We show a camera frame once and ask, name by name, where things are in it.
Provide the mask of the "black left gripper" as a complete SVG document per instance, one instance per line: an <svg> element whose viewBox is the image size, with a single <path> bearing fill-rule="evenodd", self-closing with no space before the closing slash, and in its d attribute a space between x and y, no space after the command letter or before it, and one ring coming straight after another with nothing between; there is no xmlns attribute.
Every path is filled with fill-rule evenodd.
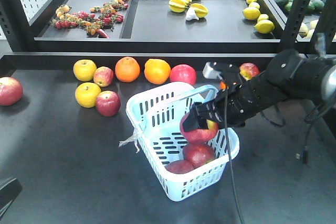
<svg viewBox="0 0 336 224"><path fill-rule="evenodd" d="M21 183L15 177L1 180L1 218L22 190Z"/></svg>

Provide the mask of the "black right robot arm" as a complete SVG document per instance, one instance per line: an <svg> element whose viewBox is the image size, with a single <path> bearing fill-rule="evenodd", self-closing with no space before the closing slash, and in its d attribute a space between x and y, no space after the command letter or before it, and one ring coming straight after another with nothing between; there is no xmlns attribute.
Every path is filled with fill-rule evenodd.
<svg viewBox="0 0 336 224"><path fill-rule="evenodd" d="M287 99L311 100L316 107L305 118L311 123L335 106L335 57L306 58L288 49L275 55L259 75L233 82L214 99L194 103L182 121L182 129L206 129L208 120L221 129L243 127L246 120Z"/></svg>

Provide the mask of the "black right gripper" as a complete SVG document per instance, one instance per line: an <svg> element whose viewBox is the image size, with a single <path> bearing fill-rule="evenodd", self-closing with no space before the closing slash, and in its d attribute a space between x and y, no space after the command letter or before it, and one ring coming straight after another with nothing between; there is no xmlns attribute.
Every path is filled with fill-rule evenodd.
<svg viewBox="0 0 336 224"><path fill-rule="evenodd" d="M207 120L211 120L218 124L219 129L226 126L244 127L244 121L234 123L228 119L228 90L220 90L217 96L207 102L195 102L181 119L181 126L184 132L195 130L207 130Z"/></svg>

